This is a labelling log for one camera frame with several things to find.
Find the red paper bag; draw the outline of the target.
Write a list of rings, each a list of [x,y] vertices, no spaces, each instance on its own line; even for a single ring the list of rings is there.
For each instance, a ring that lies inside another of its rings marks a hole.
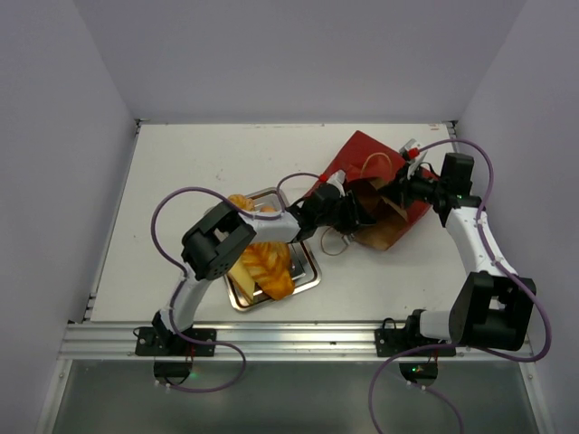
[[[346,176],[344,188],[354,192],[364,209],[376,220],[376,225],[355,232],[357,243],[386,251],[431,209],[422,202],[398,205],[378,192],[379,188],[394,180],[403,164],[403,157],[394,149],[357,131],[322,173],[326,180],[333,173],[343,171]]]

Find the braided leaf-shaped bread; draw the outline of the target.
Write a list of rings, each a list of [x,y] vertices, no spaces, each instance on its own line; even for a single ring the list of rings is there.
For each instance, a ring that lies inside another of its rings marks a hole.
[[[241,256],[243,266],[270,298],[281,300],[293,294],[290,249],[283,242],[250,244]]]

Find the round flower bread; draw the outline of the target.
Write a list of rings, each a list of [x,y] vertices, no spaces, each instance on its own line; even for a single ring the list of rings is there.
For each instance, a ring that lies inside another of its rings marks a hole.
[[[243,194],[232,194],[228,197],[228,201],[237,210],[242,210],[245,212],[255,211],[255,204],[253,199]]]

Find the yellow triangular sandwich bread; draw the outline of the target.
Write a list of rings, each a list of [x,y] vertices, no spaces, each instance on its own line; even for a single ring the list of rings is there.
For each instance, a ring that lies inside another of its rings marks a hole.
[[[228,272],[228,276],[241,291],[242,296],[249,303],[252,303],[254,300],[256,282],[240,260],[234,263],[233,267]]]

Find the metal tongs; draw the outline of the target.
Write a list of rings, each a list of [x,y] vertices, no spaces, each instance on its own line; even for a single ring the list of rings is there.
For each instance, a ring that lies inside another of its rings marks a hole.
[[[356,240],[356,237],[354,234],[340,234],[339,237],[345,246],[351,245]]]

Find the long bread loaf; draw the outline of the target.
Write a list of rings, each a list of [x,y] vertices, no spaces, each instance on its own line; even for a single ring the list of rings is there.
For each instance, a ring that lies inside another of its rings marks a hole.
[[[260,208],[260,212],[277,213],[278,211],[272,206],[263,206]]]

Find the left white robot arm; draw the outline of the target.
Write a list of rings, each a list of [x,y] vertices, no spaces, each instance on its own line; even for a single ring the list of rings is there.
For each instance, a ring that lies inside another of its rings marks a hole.
[[[157,237],[157,219],[168,202],[183,193],[206,193],[220,200],[182,238],[181,259],[171,257]],[[168,306],[152,320],[156,343],[167,354],[182,353],[195,340],[186,332],[212,282],[226,274],[242,253],[256,242],[296,243],[309,239],[320,227],[343,235],[372,227],[376,219],[349,191],[322,183],[312,193],[278,212],[250,212],[225,196],[204,187],[185,187],[172,192],[153,211],[150,234],[157,251],[181,271]]]

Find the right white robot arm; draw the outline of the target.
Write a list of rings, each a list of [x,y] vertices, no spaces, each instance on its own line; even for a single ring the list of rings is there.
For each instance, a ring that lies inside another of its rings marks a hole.
[[[474,160],[445,155],[441,173],[428,175],[416,148],[403,152],[404,165],[392,187],[402,205],[429,204],[460,254],[466,280],[447,311],[416,309],[407,318],[403,344],[411,354],[425,354],[435,340],[517,351],[525,340],[533,303],[519,288],[522,279],[499,258],[480,197],[471,194]]]

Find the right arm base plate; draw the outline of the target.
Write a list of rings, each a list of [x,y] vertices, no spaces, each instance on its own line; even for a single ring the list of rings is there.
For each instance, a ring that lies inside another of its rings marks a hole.
[[[434,344],[444,344],[433,338],[427,338],[419,332],[419,318],[410,315],[404,322],[391,317],[383,320],[374,331],[375,350],[378,357],[391,357],[414,348]]]

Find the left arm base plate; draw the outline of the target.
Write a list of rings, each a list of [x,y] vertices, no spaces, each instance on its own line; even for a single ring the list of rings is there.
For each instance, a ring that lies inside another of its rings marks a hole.
[[[214,342],[217,331],[212,328],[192,328],[184,331],[184,334],[196,341],[206,344],[193,344],[178,336],[170,337],[164,344],[152,326],[137,327],[133,335],[137,339],[135,354],[137,356],[170,357],[192,356],[213,357]]]

